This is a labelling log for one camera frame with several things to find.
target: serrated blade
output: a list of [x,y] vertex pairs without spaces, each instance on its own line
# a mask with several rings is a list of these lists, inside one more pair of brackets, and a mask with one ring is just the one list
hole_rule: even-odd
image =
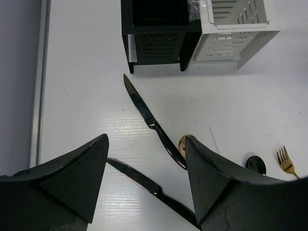
[[145,104],[139,93],[136,91],[136,89],[134,88],[128,77],[125,74],[123,75],[123,77],[124,77],[124,85],[135,107],[138,109],[140,115],[143,117],[145,123],[149,126],[149,128],[153,128],[151,127],[151,125],[156,120],[152,115],[150,109]]
[[157,184],[152,181],[150,178],[146,177],[136,169],[132,168],[131,166],[112,158],[107,158],[107,163],[110,164],[112,167],[116,168],[128,178],[130,178],[133,182],[137,183],[145,190],[149,191],[153,194],[153,190],[156,188]]

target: steak knife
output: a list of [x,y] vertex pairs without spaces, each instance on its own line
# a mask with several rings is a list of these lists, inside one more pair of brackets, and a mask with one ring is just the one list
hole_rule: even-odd
[[146,177],[139,171],[135,170],[134,168],[132,168],[131,166],[127,164],[124,164],[123,162],[119,160],[107,158],[107,163],[110,164],[112,167],[116,168],[117,170],[119,170],[120,172],[122,172],[124,175],[130,178],[133,182],[143,187],[150,194],[154,195],[159,200],[164,202],[167,206],[169,206],[174,211],[176,211],[178,214],[180,214],[183,218],[189,221],[196,228],[198,228],[199,230],[202,230],[201,226],[197,224],[195,214],[189,208],[187,208],[180,202],[172,199],[171,197],[166,196],[163,193],[162,187],[160,187],[154,181],[152,181],[151,179],[149,179],[148,177]]
[[185,159],[180,154],[176,146],[172,143],[168,135],[161,128],[161,126],[154,118],[149,108],[147,107],[147,105],[145,104],[145,102],[143,101],[143,99],[138,94],[138,92],[136,91],[136,89],[134,88],[134,86],[132,85],[132,83],[125,74],[124,74],[124,84],[131,100],[138,109],[140,115],[143,117],[147,126],[150,129],[154,129],[157,132],[159,139],[163,143],[169,155],[175,160],[175,162],[177,162],[178,165],[180,165],[183,169],[187,170]]

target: slotted panel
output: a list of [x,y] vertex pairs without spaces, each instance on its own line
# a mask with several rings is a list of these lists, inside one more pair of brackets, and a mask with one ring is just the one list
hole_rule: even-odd
[[266,22],[263,0],[212,0],[216,25],[256,24]]
[[204,35],[195,60],[234,60],[257,34],[258,32],[237,32]]
[[138,64],[177,62],[184,39],[182,33],[135,35]]
[[255,24],[260,23],[258,9],[255,0],[248,1],[240,15],[237,17],[237,24]]
[[212,0],[212,9],[215,22],[224,24],[230,21],[234,13],[234,8],[237,6],[238,0]]

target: black spoon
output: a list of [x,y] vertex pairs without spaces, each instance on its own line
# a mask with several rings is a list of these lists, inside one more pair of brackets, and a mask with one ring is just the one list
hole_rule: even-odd
[[251,171],[266,175],[266,166],[259,156],[252,156],[246,161],[245,167]]

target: fork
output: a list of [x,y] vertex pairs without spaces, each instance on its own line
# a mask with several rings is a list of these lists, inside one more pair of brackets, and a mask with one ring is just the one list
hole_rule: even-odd
[[285,171],[286,173],[293,174],[294,176],[296,176],[296,178],[300,179],[300,177],[295,173],[294,165],[288,155],[288,152],[285,146],[283,146],[283,149],[282,148],[279,149],[279,154],[277,152],[277,158],[278,158],[279,165],[283,171]]

